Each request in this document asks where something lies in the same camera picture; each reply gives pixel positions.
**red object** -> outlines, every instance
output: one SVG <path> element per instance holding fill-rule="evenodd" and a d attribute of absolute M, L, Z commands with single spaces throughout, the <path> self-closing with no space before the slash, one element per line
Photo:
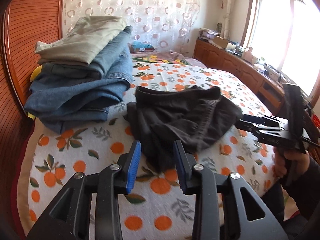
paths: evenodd
<path fill-rule="evenodd" d="M 313 116 L 312 116 L 312 121 L 317 128 L 320 128 L 320 120 L 315 114 L 313 114 Z"/>
<path fill-rule="evenodd" d="M 297 211 L 290 217 L 290 219 L 291 219 L 291 218 L 294 218 L 295 216 L 298 216 L 298 215 L 300 215 L 300 211 L 299 211 L 299 210 L 297 210 Z"/>
<path fill-rule="evenodd" d="M 20 156 L 19 156 L 18 161 L 17 161 L 16 174 L 15 174 L 13 182 L 12 182 L 11 193 L 10 193 L 12 217 L 13 217 L 16 229 L 17 229 L 18 236 L 20 237 L 21 240 L 25 240 L 26 236 L 24 234 L 24 231 L 23 231 L 23 228 L 22 228 L 22 225 L 21 225 L 20 216 L 19 216 L 19 213 L 18 213 L 18 206 L 17 206 L 18 179 L 19 179 L 19 176 L 20 176 L 20 171 L 21 171 L 21 166 L 22 166 L 22 162 L 23 162 L 23 159 L 24 159 L 24 155 L 26 154 L 28 141 L 29 141 L 30 136 L 32 135 L 34 129 L 35 129 L 35 122 L 33 123 L 32 127 L 31 127 L 30 134 L 28 135 L 27 139 L 22 144 L 21 151 L 20 151 Z"/>

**curtain with circle pattern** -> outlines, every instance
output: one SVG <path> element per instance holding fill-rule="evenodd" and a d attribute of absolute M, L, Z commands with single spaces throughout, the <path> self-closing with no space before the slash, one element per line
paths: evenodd
<path fill-rule="evenodd" d="M 199 0 L 64 0 L 63 35 L 80 17 L 120 16 L 133 27 L 132 42 L 184 53 L 199 9 Z"/>

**bed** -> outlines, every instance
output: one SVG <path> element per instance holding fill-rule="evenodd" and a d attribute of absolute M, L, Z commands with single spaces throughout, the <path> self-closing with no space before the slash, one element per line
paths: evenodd
<path fill-rule="evenodd" d="M 27 234 L 34 222 L 68 179 L 77 171 L 100 172 L 128 152 L 133 136 L 124 119 L 126 103 L 135 100 L 137 86 L 182 91 L 193 85 L 219 86 L 222 94 L 245 114 L 270 114 L 260 100 L 230 73 L 205 67 L 167 63 L 133 63 L 134 82 L 124 101 L 111 107 L 104 123 L 88 123 L 58 135 L 36 119 L 22 163 L 17 188 L 20 221 Z M 262 196 L 276 181 L 273 150 L 234 126 L 209 149 L 195 155 L 213 172 L 237 171 Z M 223 223 L 222 201 L 220 223 Z M 175 170 L 157 174 L 142 156 L 134 189 L 119 196 L 124 239 L 188 239 L 192 233 L 195 196 L 180 190 Z M 94 223 L 95 200 L 91 223 Z M 90 239 L 94 239 L 93 227 Z"/>

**human hand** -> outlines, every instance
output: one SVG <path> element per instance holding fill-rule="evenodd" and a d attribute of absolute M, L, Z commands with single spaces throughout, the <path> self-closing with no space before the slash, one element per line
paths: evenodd
<path fill-rule="evenodd" d="M 297 180 L 308 170 L 310 159 L 307 151 L 307 154 L 303 154 L 298 150 L 285 150 L 284 157 L 280 155 L 277 147 L 273 147 L 273 151 L 275 153 L 275 173 L 278 177 L 283 178 L 287 174 L 284 157 L 290 161 L 297 161 L 296 173 L 293 176 L 293 180 Z"/>

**metal screw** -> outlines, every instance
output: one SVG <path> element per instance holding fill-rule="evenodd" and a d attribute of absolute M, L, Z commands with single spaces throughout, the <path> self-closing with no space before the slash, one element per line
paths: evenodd
<path fill-rule="evenodd" d="M 240 174 L 237 173 L 237 172 L 232 172 L 232 173 L 230 174 L 230 176 L 231 176 L 231 178 L 233 178 L 233 179 L 239 179 L 239 178 L 240 178 Z"/>
<path fill-rule="evenodd" d="M 112 164 L 110 165 L 110 169 L 112 169 L 113 171 L 116 171 L 120 169 L 120 166 L 118 164 Z"/>
<path fill-rule="evenodd" d="M 83 177 L 83 173 L 82 172 L 77 172 L 76 174 L 75 174 L 75 178 L 76 179 L 81 179 Z"/>
<path fill-rule="evenodd" d="M 203 170 L 203 166 L 201 164 L 196 164 L 195 166 L 193 166 L 193 168 L 196 170 L 196 171 L 202 171 Z"/>

